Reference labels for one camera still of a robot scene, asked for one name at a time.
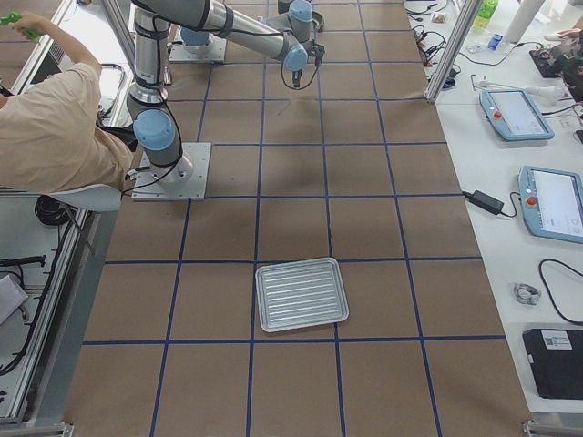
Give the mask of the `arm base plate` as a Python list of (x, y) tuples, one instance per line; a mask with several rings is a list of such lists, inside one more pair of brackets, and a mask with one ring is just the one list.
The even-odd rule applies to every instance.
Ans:
[(180, 35), (169, 44), (169, 62), (175, 64), (223, 64), (225, 62), (227, 41), (209, 35), (205, 44), (194, 46), (186, 44)]
[(166, 168), (151, 166), (142, 151), (139, 165), (147, 167), (138, 172), (131, 197), (136, 201), (181, 201), (205, 198), (210, 165), (210, 142), (184, 142), (181, 160), (166, 176)]

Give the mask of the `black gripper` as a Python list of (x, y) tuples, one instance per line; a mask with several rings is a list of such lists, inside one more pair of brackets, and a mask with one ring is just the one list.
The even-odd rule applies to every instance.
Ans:
[(297, 70), (292, 72), (292, 83), (294, 85), (299, 85), (301, 83), (302, 70)]

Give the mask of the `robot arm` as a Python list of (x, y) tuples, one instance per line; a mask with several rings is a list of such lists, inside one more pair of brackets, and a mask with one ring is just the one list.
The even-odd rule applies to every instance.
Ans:
[(190, 1), (176, 23), (191, 46), (222, 38), (271, 57), (313, 43), (315, 13), (308, 1), (280, 1), (276, 15), (253, 18), (223, 1)]
[(322, 48), (312, 7), (295, 1), (264, 21), (219, 1), (139, 1), (135, 12), (134, 117), (169, 115), (179, 140), (211, 143), (213, 197), (316, 196), (323, 186), (319, 105), (283, 100), (268, 85), (304, 89)]

